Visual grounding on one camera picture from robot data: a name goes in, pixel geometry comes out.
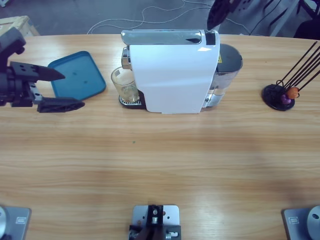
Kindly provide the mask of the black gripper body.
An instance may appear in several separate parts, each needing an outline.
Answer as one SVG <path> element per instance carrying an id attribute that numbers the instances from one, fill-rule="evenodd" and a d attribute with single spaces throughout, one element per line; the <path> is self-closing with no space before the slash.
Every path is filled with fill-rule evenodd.
<path id="1" fill-rule="evenodd" d="M 15 78 L 12 74 L 0 74 L 0 106 L 32 107 L 43 100 L 36 87 L 37 81 Z"/>

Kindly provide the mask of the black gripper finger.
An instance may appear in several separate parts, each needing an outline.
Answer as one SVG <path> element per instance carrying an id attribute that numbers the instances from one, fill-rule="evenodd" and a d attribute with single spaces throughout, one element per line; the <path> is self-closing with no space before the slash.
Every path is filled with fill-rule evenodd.
<path id="1" fill-rule="evenodd" d="M 234 8 L 234 0 L 215 0 L 207 17 L 207 29 L 220 25 Z"/>
<path id="2" fill-rule="evenodd" d="M 10 67 L 14 76 L 23 81 L 37 82 L 41 80 L 51 82 L 65 78 L 59 71 L 45 66 L 12 61 Z"/>
<path id="3" fill-rule="evenodd" d="M 37 105 L 39 113 L 65 113 L 85 106 L 81 100 L 72 97 L 43 97 Z"/>
<path id="4" fill-rule="evenodd" d="M 252 2 L 252 0 L 232 0 L 231 11 L 240 12 L 246 10 L 252 4 Z"/>

